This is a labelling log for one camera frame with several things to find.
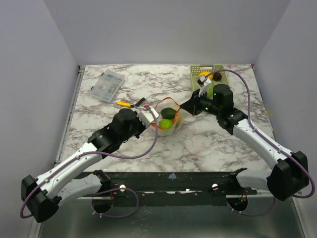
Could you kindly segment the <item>clear zip bag orange zipper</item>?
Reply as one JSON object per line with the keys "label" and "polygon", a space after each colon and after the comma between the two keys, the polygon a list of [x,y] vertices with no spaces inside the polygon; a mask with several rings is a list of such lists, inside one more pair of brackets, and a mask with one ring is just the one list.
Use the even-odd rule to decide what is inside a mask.
{"label": "clear zip bag orange zipper", "polygon": [[158,135],[170,136],[181,128],[185,111],[180,108],[180,104],[172,97],[162,99],[154,107],[158,113]]}

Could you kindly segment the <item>small bright green vegetable toy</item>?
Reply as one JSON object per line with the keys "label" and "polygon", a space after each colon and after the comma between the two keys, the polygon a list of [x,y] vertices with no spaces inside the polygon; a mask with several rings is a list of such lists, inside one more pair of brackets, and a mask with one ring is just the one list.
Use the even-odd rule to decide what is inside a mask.
{"label": "small bright green vegetable toy", "polygon": [[162,119],[159,121],[159,127],[163,130],[169,130],[173,127],[174,122],[170,119]]}

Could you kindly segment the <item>yellow banana toy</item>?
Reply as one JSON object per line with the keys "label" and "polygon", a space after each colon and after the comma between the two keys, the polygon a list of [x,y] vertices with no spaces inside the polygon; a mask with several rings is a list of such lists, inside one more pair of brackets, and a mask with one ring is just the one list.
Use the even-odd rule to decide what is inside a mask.
{"label": "yellow banana toy", "polygon": [[182,122],[183,122],[183,117],[178,117],[175,121],[175,125],[179,126],[180,124],[182,124]]}

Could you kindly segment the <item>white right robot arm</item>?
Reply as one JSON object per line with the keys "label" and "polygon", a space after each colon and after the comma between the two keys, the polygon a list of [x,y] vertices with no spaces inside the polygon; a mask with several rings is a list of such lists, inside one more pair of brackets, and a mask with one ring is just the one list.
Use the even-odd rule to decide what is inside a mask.
{"label": "white right robot arm", "polygon": [[267,190],[284,201],[309,185],[307,156],[279,145],[249,122],[248,116],[234,107],[233,92],[229,86],[214,86],[211,99],[204,89],[196,90],[180,108],[194,116],[201,112],[214,115],[221,128],[245,142],[270,167],[271,172],[238,171],[235,178],[228,181],[231,193],[239,194],[245,188],[257,188]]}

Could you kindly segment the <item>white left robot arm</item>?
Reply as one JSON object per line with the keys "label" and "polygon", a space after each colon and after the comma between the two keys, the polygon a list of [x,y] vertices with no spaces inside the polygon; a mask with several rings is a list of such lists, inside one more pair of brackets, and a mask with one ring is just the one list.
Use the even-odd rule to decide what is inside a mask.
{"label": "white left robot arm", "polygon": [[38,223],[48,220],[59,209],[63,188],[107,156],[127,159],[127,156],[117,155],[115,151],[131,137],[139,138],[151,123],[157,123],[158,117],[155,109],[148,106],[139,112],[121,109],[110,124],[95,131],[68,159],[37,177],[27,175],[21,181],[23,204],[20,217],[32,217]]}

